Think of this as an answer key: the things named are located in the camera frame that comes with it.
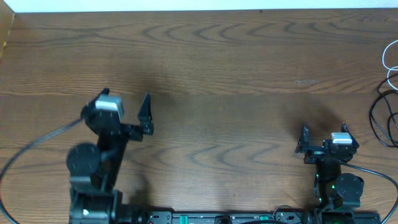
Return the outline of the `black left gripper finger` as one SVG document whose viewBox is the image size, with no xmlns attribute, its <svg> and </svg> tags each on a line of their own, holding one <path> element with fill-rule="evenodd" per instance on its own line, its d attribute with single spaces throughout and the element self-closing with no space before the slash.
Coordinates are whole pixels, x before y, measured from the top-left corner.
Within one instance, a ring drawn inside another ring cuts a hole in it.
<svg viewBox="0 0 398 224">
<path fill-rule="evenodd" d="M 139 110 L 139 113 L 137 115 L 137 118 L 140 121 L 141 130 L 146 135 L 153 135 L 154 133 L 154 122 L 152 118 L 150 102 L 151 102 L 150 94 L 146 93 L 141 108 Z"/>
<path fill-rule="evenodd" d="M 95 103 L 95 101 L 96 101 L 101 95 L 108 95 L 109 92 L 110 92 L 110 89 L 109 89 L 109 88 L 104 88 L 103 90 L 100 91 L 100 93 L 99 93 L 96 97 L 94 97 L 94 98 L 89 102 L 89 104 Z"/>
</svg>

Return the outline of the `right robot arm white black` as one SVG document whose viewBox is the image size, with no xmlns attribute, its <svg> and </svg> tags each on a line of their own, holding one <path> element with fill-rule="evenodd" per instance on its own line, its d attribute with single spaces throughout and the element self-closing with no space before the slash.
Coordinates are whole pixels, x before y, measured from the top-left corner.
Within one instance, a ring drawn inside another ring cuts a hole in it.
<svg viewBox="0 0 398 224">
<path fill-rule="evenodd" d="M 358 142 L 345 124 L 341 131 L 331 133 L 321 146 L 310 143 L 309 129 L 302 132 L 295 149 L 303 153 L 303 162 L 316 165 L 314 195 L 319 199 L 317 208 L 306 211 L 303 223 L 354 223 L 354 209 L 360 207 L 364 180 L 351 173 L 343 173 L 341 166 L 352 160 L 359 148 Z"/>
</svg>

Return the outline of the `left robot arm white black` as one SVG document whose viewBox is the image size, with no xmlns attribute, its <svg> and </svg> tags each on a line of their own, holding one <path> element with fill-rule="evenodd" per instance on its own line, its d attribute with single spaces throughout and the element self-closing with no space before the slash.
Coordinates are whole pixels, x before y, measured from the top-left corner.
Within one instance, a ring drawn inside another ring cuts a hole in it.
<svg viewBox="0 0 398 224">
<path fill-rule="evenodd" d="M 66 159 L 71 184 L 69 223 L 147 223 L 149 219 L 143 208 L 123 204 L 123 194 L 114 186 L 128 142 L 141 142 L 154 132 L 151 97 L 146 94 L 143 99 L 139 124 L 125 124 L 122 99 L 109 92 L 103 89 L 80 114 L 98 136 L 97 143 L 73 146 Z"/>
</svg>

